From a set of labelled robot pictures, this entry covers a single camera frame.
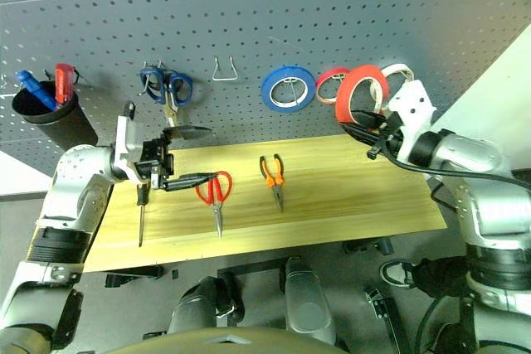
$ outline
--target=pen holder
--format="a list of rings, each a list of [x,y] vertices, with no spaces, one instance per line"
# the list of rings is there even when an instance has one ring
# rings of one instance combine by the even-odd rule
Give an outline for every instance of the pen holder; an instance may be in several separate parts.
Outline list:
[[[55,96],[55,81],[43,81],[41,84],[48,93]],[[75,92],[59,109],[50,111],[24,88],[13,98],[12,108],[64,151],[76,145],[96,145],[98,142],[98,136],[83,113]]]

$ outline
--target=tape roll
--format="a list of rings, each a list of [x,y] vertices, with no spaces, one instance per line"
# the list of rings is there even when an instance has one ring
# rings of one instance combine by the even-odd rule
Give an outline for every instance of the tape roll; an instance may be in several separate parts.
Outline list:
[[[389,95],[387,79],[377,66],[370,64],[361,65],[351,70],[339,86],[338,97],[335,102],[335,118],[338,122],[356,122],[350,112],[350,101],[356,88],[365,80],[370,80],[371,83],[374,83],[376,99],[373,112],[375,114],[380,113],[383,99]]]
[[[304,90],[299,98],[294,98],[293,101],[283,103],[273,98],[273,90],[282,82],[295,83],[301,82],[304,85]],[[271,72],[262,82],[261,89],[262,100],[267,108],[277,112],[295,112],[303,109],[314,98],[315,95],[315,79],[308,70],[299,66],[283,66],[278,70]]]
[[[415,74],[413,74],[412,69],[407,66],[406,64],[393,64],[390,66],[386,66],[382,69],[383,75],[387,78],[390,75],[394,74],[402,74],[406,78],[407,82],[411,82],[412,80],[415,80]],[[371,97],[376,101],[376,92],[375,87],[373,84],[371,84]]]
[[[315,98],[321,103],[326,105],[332,105],[335,104],[335,97],[331,97],[329,99],[325,99],[319,95],[319,89],[323,85],[325,81],[328,79],[337,79],[339,80],[339,83],[343,82],[344,77],[350,72],[347,68],[333,68],[332,70],[328,70],[324,72],[315,83]]]

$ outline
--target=orange pliers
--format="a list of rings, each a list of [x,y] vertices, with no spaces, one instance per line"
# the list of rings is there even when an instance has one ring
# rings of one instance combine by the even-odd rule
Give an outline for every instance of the orange pliers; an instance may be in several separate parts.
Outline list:
[[[278,205],[280,211],[284,209],[284,197],[282,196],[282,184],[284,184],[284,164],[280,155],[276,153],[273,155],[276,163],[276,176],[273,178],[269,170],[267,170],[266,157],[260,157],[260,171],[262,176],[265,178],[265,184],[268,188],[273,189],[273,197],[275,198],[276,204]]]

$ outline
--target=gray pegboard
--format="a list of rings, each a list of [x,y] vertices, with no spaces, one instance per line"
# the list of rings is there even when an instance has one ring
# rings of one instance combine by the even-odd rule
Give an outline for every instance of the gray pegboard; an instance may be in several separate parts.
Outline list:
[[[405,62],[423,80],[437,116],[529,23],[529,0],[2,0],[0,149],[51,174],[61,151],[11,111],[14,72],[75,65],[80,102],[100,137],[114,140],[116,115],[132,99],[155,137],[162,109],[140,91],[143,61],[164,60],[194,79],[182,123],[216,136],[176,147],[341,133],[334,108],[313,101],[293,114],[269,111],[260,85],[299,64],[314,76],[335,66]],[[240,79],[211,82],[213,57]]]

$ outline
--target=wooden board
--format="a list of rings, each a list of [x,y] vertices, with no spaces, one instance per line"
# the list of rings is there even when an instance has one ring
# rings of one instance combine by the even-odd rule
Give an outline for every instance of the wooden board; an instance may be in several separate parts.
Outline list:
[[[176,176],[217,170],[232,175],[232,193],[222,208],[222,239],[212,209],[193,189],[152,190],[139,248],[136,187],[123,182],[114,188],[85,270],[446,227],[421,174],[403,171],[383,157],[371,161],[367,150],[345,134],[173,151]],[[274,153],[285,165],[282,213],[258,162],[265,155],[275,170]]]

